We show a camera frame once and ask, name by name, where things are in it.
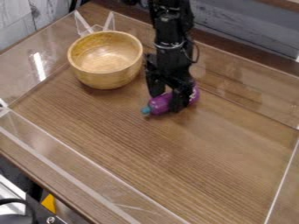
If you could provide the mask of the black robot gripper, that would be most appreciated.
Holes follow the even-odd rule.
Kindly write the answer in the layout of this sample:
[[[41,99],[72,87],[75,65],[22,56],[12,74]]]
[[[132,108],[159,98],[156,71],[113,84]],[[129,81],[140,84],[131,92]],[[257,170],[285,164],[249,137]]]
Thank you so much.
[[[172,89],[171,111],[180,112],[188,105],[193,90],[189,68],[199,60],[193,43],[184,43],[173,49],[156,48],[145,55],[145,83],[148,93],[156,97],[165,87]]]

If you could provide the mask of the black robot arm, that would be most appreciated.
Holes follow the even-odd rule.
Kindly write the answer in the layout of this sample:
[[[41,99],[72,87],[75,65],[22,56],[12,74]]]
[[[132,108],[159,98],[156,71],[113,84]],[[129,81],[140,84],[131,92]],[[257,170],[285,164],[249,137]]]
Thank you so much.
[[[145,83],[151,100],[143,108],[145,115],[177,113],[200,97],[191,66],[199,50],[189,30],[193,15],[189,0],[148,0],[155,29],[155,53],[145,55]]]

